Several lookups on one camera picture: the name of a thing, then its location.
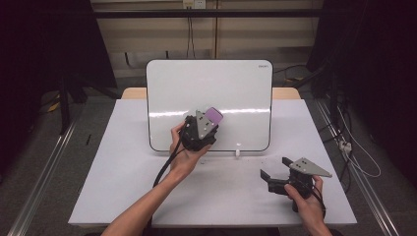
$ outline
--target metal rail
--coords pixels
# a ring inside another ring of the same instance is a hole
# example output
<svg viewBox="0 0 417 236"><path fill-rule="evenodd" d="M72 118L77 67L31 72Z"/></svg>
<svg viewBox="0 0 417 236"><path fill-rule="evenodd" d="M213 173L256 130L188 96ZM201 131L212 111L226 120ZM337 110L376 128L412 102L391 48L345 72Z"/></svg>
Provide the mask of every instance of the metal rail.
<svg viewBox="0 0 417 236"><path fill-rule="evenodd" d="M62 154L64 153L65 147L71 139L77 121L81 116L82 110L82 107L76 109L74 119L71 122L69 128L65 134L59 136L53 152L49 156L45 167L43 167L42 173L40 174L33 189L30 192L30 196L27 198L24 206L19 212L18 217L13 223L12 228L7 234L8 236L24 236L28 231L30 222L33 219L37 207L43 199L43 195L48 188L49 182L52 179L53 173L58 166Z"/></svg>
<svg viewBox="0 0 417 236"><path fill-rule="evenodd" d="M331 124L331 120L328 117L329 111L328 107L323 103L316 100L316 105L319 108L320 113L323 116L323 119L328 125L329 131L331 132L332 136L335 137L337 131ZM343 158L347 161L348 156L346 153L343 153ZM352 155L352 161L355 161L355 164L359 166L354 155ZM375 192L374 188L372 187L371 183L369 182L368 178L365 174L358 170L351 162L349 162L349 168L353 177L355 178L359 189L361 190L365 200L367 201L372 213L374 214L375 219L380 224L380 227L385 235L387 236L399 236L401 235L396 228L392 218L390 217L386 207L384 206L383 202L378 197L377 193Z"/></svg>

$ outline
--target white panel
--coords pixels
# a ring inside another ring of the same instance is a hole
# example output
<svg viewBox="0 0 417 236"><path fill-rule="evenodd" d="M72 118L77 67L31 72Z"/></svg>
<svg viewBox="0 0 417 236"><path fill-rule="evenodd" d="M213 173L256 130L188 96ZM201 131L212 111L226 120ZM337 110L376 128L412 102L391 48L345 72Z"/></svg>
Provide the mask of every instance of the white panel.
<svg viewBox="0 0 417 236"><path fill-rule="evenodd" d="M149 141L168 150L172 127L215 107L223 120L211 150L269 145L272 65L265 60L154 60L147 66Z"/></svg>

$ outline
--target white table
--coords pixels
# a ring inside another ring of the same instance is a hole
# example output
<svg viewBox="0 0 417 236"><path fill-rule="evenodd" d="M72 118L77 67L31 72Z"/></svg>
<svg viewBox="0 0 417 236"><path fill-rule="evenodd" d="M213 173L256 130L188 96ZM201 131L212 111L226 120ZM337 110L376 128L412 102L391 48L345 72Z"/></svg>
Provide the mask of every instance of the white table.
<svg viewBox="0 0 417 236"><path fill-rule="evenodd" d="M79 226L109 224L150 190L168 153L149 146L145 100L118 100L89 176L69 220ZM337 180L304 100L274 100L270 145L266 151L208 153L153 216L154 227L263 227L300 224L292 202L268 192L260 177L287 179L283 156L307 157L334 177L324 178L327 224L353 224L356 218Z"/></svg>

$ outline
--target hand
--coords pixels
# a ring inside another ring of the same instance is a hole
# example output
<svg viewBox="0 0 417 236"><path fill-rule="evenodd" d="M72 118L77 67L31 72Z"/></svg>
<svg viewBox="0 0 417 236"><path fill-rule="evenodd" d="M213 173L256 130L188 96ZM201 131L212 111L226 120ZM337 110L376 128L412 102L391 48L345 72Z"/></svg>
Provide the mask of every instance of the hand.
<svg viewBox="0 0 417 236"><path fill-rule="evenodd" d="M172 144L169 148L169 153L174 151L180 141L179 132L184 125L185 121L171 129ZM181 144L177 150L177 156L171 162L171 169L168 175L174 176L175 180L181 182L194 170L200 157L206 154L209 148L211 148L211 145L205 146L199 151L190 151L184 149Z"/></svg>
<svg viewBox="0 0 417 236"><path fill-rule="evenodd" d="M323 180L319 176L314 175L315 188L313 191L320 196L323 192ZM294 200L298 206L298 213L303 220L304 228L311 235L331 235L324 222L323 210L319 201L311 195L308 199L303 199L298 191L287 184L284 186L288 193L288 198Z"/></svg>

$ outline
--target black stand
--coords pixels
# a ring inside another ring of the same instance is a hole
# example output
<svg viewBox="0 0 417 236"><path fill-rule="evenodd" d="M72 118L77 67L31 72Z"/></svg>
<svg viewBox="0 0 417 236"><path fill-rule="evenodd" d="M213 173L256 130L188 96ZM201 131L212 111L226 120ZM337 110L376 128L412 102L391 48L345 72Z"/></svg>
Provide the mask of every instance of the black stand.
<svg viewBox="0 0 417 236"><path fill-rule="evenodd" d="M356 40L357 33L360 29L361 22L366 10L366 2L360 6L360 9L351 12L351 16L348 18L349 21L341 35L339 41L334 47L334 50L325 60L323 65L317 69L312 75L299 81L293 87L299 89L303 85L315 81L319 81L317 84L321 90L325 90L330 87L330 120L331 123L338 128L338 111L337 111L337 72L343 64L344 59L348 55L351 48Z"/></svg>
<svg viewBox="0 0 417 236"><path fill-rule="evenodd" d="M121 95L117 94L113 91L110 91L106 88L102 88L98 86L96 83L85 79L80 75L73 75L73 76L63 76L60 81L60 103L61 103L61 119L62 119L62 126L61 126L61 133L63 135L65 131L70 126L71 122L71 114L70 108L68 104L68 93L73 98L74 102L76 103L85 103L88 99L86 93L83 90L83 85L86 85L90 88L93 88L104 95L107 95L113 99L120 99Z"/></svg>

